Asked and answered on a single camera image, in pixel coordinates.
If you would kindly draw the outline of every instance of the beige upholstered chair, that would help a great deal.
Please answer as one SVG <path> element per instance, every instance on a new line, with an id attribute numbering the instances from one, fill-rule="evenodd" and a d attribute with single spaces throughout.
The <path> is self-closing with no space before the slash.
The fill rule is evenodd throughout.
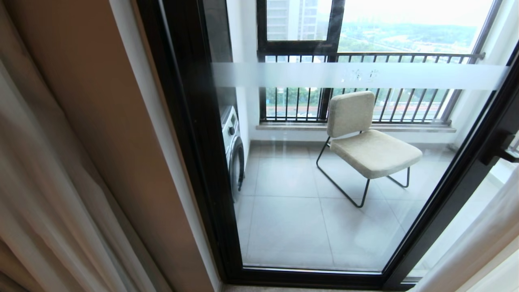
<path id="1" fill-rule="evenodd" d="M 357 208 L 366 200 L 370 180 L 388 177 L 403 188 L 409 186 L 411 166 L 422 157 L 422 152 L 403 141 L 377 130 L 370 129 L 375 95 L 371 91 L 354 92 L 335 96 L 330 100 L 328 112 L 328 139 L 317 157 L 317 167 Z M 332 139 L 346 134 L 359 134 L 342 139 Z M 367 178 L 362 202 L 358 205 L 339 185 L 319 166 L 319 159 L 325 147 L 337 154 L 355 170 Z M 389 175 L 407 168 L 407 184 L 394 180 Z"/>

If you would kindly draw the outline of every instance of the washing machine door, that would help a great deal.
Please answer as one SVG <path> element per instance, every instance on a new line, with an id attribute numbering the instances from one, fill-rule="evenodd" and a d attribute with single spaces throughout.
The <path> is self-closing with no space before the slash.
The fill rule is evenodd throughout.
<path id="1" fill-rule="evenodd" d="M 233 191 L 233 201 L 238 201 L 238 193 L 243 183 L 243 170 L 245 161 L 243 159 L 243 142 L 239 136 L 236 136 L 231 144 L 231 153 L 229 161 L 230 184 Z"/>

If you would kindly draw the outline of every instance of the black metal chair leg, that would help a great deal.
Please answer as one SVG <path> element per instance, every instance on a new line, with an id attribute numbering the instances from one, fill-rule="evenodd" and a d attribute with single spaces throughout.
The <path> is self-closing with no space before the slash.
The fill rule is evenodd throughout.
<path id="1" fill-rule="evenodd" d="M 360 203 L 360 205 L 358 205 L 352 198 L 350 198 L 350 196 L 341 188 L 339 187 L 339 185 L 331 178 L 329 177 L 329 175 L 319 166 L 319 159 L 321 158 L 321 155 L 323 154 L 323 151 L 324 149 L 326 148 L 326 146 L 330 147 L 330 145 L 328 145 L 328 142 L 329 142 L 330 138 L 328 137 L 328 139 L 326 140 L 326 142 L 324 143 L 323 145 L 323 148 L 321 149 L 321 153 L 319 153 L 319 156 L 317 157 L 317 160 L 316 160 L 316 165 L 317 165 L 317 168 L 333 183 L 333 185 L 338 188 L 340 190 L 340 192 L 348 199 L 350 200 L 350 202 L 357 208 L 362 208 L 362 206 L 364 206 L 364 201 L 366 201 L 366 195 L 367 195 L 367 188 L 370 186 L 370 180 L 368 179 L 367 182 L 366 182 L 366 187 L 364 188 L 364 195 L 362 196 L 362 202 Z"/>
<path id="2" fill-rule="evenodd" d="M 399 183 L 397 180 L 395 180 L 394 178 L 392 178 L 390 176 L 387 176 L 387 178 L 392 180 L 394 183 L 398 184 L 399 186 L 401 186 L 403 188 L 407 188 L 407 187 L 409 187 L 409 175 L 410 174 L 411 174 L 411 167 L 408 167 L 407 168 L 407 184 L 406 185 L 403 185 L 403 184 Z"/>

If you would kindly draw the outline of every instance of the washing machine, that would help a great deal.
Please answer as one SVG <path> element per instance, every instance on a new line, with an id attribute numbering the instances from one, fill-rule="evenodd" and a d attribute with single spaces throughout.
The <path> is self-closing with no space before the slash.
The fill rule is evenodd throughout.
<path id="1" fill-rule="evenodd" d="M 236 203 L 239 199 L 241 184 L 244 179 L 245 161 L 243 157 L 243 142 L 240 137 L 240 124 L 236 110 L 232 106 L 220 108 L 220 116 L 222 121 L 222 136 L 224 138 L 225 156 L 227 157 L 227 167 L 229 169 L 229 177 L 231 189 L 233 192 L 233 201 Z"/>

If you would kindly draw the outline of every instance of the white curtain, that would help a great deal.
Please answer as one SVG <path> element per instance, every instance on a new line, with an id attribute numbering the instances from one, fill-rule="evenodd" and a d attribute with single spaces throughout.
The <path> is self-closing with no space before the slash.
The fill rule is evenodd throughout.
<path id="1" fill-rule="evenodd" d="M 412 292 L 519 290 L 519 169 Z"/>
<path id="2" fill-rule="evenodd" d="M 171 291 L 2 2 L 0 40 L 0 288 Z"/>

